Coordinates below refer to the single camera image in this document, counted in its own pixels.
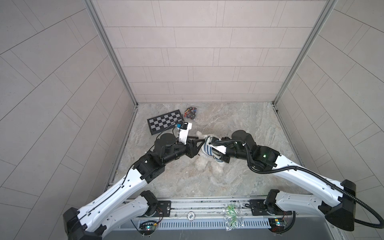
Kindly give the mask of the blue white striped shirt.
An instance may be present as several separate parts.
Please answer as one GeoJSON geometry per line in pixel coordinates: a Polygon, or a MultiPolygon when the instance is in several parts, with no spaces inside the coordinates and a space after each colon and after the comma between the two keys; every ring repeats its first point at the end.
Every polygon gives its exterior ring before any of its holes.
{"type": "Polygon", "coordinates": [[[223,163],[224,161],[221,159],[223,156],[223,153],[221,153],[219,150],[211,146],[211,142],[218,141],[219,138],[216,136],[208,135],[205,136],[205,143],[202,146],[202,151],[205,155],[212,157],[215,159],[218,163],[223,163]]]}

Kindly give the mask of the white teddy bear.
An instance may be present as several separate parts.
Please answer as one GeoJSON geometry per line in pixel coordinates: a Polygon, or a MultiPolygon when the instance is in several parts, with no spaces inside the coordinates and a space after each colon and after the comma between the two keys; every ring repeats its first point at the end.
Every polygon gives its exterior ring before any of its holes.
{"type": "Polygon", "coordinates": [[[198,170],[203,170],[207,164],[210,163],[211,172],[216,178],[218,178],[224,174],[225,162],[220,161],[214,154],[210,154],[210,152],[211,150],[208,150],[207,143],[203,143],[199,151],[199,156],[195,162],[195,166],[198,170]]]}

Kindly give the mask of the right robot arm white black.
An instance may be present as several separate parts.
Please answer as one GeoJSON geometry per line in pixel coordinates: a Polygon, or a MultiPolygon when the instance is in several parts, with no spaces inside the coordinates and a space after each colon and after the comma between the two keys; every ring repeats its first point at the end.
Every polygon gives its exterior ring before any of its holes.
{"type": "Polygon", "coordinates": [[[235,131],[230,138],[210,137],[206,143],[209,153],[223,162],[231,158],[246,160],[252,172],[281,177],[309,192],[290,197],[282,191],[271,190],[268,197],[272,210],[312,213],[339,229],[354,231],[358,203],[355,183],[339,182],[306,169],[270,147],[257,145],[244,130],[235,131]]]}

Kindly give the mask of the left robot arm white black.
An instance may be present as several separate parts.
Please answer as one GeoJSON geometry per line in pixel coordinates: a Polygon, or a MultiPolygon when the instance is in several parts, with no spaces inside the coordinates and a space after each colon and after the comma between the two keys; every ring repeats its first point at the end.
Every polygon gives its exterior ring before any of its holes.
{"type": "Polygon", "coordinates": [[[187,137],[186,142],[166,133],[155,140],[154,149],[146,152],[130,167],[126,175],[89,204],[70,208],[63,214],[65,232],[70,240],[101,240],[121,224],[157,210],[158,199],[151,191],[142,192],[124,205],[132,194],[144,188],[165,171],[166,164],[182,156],[196,156],[205,139],[187,137]]]}

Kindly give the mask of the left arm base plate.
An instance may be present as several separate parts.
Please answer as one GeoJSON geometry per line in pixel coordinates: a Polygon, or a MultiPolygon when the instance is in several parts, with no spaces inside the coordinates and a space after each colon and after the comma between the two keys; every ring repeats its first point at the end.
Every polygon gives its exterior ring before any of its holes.
{"type": "Polygon", "coordinates": [[[171,212],[171,201],[159,201],[155,206],[151,206],[139,218],[162,218],[169,217],[171,212]]]}

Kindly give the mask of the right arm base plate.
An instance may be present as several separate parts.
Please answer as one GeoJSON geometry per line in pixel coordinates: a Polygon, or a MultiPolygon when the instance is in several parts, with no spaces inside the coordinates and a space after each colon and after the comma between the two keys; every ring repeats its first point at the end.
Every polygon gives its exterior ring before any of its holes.
{"type": "Polygon", "coordinates": [[[283,211],[278,207],[275,201],[269,200],[267,200],[266,204],[265,200],[250,200],[248,203],[244,204],[244,206],[252,211],[253,216],[291,216],[293,214],[292,211],[283,211]]]}

